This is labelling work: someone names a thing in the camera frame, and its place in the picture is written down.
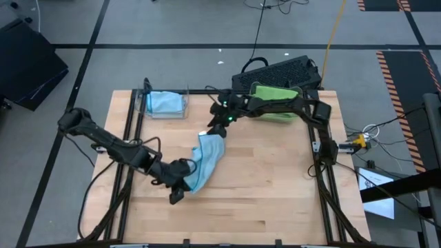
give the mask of floor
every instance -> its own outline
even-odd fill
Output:
[[[17,2],[23,6],[19,14],[31,16],[34,22],[30,25],[37,29],[35,2]],[[260,2],[247,1],[259,7]],[[276,63],[307,55],[321,69],[340,4],[340,0],[310,0],[305,6],[294,4],[288,15],[277,8],[266,10],[258,43],[269,45],[257,49],[256,56]],[[56,123],[67,104],[88,109],[103,125],[112,91],[139,87],[144,77],[156,89],[201,89],[208,84],[231,87],[231,76],[251,56],[260,16],[259,10],[235,0],[40,0],[39,7],[41,33],[57,45],[57,54],[70,72],[35,112],[14,105],[0,117],[0,247],[17,244],[51,151],[56,160],[27,245],[76,238],[76,221],[92,167],[66,140],[58,153],[58,147],[53,147]],[[441,32],[436,31],[441,12],[412,12],[411,16],[425,43],[433,45],[428,48],[437,49],[430,53],[441,66]],[[420,48],[405,13],[364,12],[356,1],[348,1],[334,44],[341,46],[329,53],[324,87],[337,91],[345,123],[361,129],[394,118],[376,50],[385,45]],[[75,101],[68,102],[70,96],[76,96]],[[379,137],[384,142],[404,139],[397,123],[382,128]],[[76,140],[96,158],[87,149],[87,140]],[[404,143],[389,150],[400,158],[410,158]],[[363,158],[375,159],[391,172],[416,172],[406,162],[400,163],[400,170],[378,148]],[[356,157],[354,163],[364,165]],[[374,241],[418,246],[416,232],[390,229],[377,218],[368,221]]]

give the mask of wooden table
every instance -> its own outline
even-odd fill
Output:
[[[120,138],[130,94],[114,91],[107,115],[105,129]],[[345,141],[336,93],[322,91],[319,96],[332,106],[333,139],[337,143]],[[187,119],[145,117],[141,138],[145,141],[159,136],[165,162],[191,158],[192,147],[198,146],[198,133],[208,130],[211,104],[206,95],[190,95]],[[282,239],[284,245],[326,244],[316,179],[307,175],[313,159],[305,123],[300,119],[287,125],[241,118],[227,132],[225,155],[209,182],[195,195],[187,192],[176,205],[169,204],[170,189],[153,186],[152,177],[135,173],[124,242],[170,244],[189,238],[191,243],[204,244],[270,245],[275,239]],[[94,176],[109,162],[107,154],[98,155]],[[353,167],[350,155],[339,154],[338,162]],[[85,235],[108,209],[115,171],[116,165],[90,190],[81,223]],[[342,210],[370,239],[356,177],[339,166],[334,166],[334,174]],[[333,214],[331,221],[334,240],[338,240]],[[116,237],[118,222],[119,214],[115,216],[112,237]]]

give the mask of yellow cable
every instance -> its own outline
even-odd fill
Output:
[[[338,22],[340,22],[340,18],[343,15],[343,10],[345,10],[345,5],[346,5],[346,0],[343,0],[342,6],[340,7],[340,12],[338,13],[336,22],[334,23],[334,28],[332,28],[331,38],[329,38],[328,46],[326,47],[325,60],[323,61],[322,82],[320,83],[321,87],[323,87],[323,81],[325,80],[326,62],[328,59],[329,47],[331,46],[332,39],[334,38],[334,35],[336,34]]]

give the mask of light blue cloth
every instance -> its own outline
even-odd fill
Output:
[[[173,92],[150,92],[147,95],[147,113],[182,113],[184,100],[182,95]]]
[[[196,162],[196,171],[184,178],[190,187],[190,192],[195,194],[199,191],[212,175],[217,162],[225,153],[225,142],[218,134],[199,135],[199,147],[193,147],[192,160]],[[195,164],[188,161],[190,171],[194,170]]]

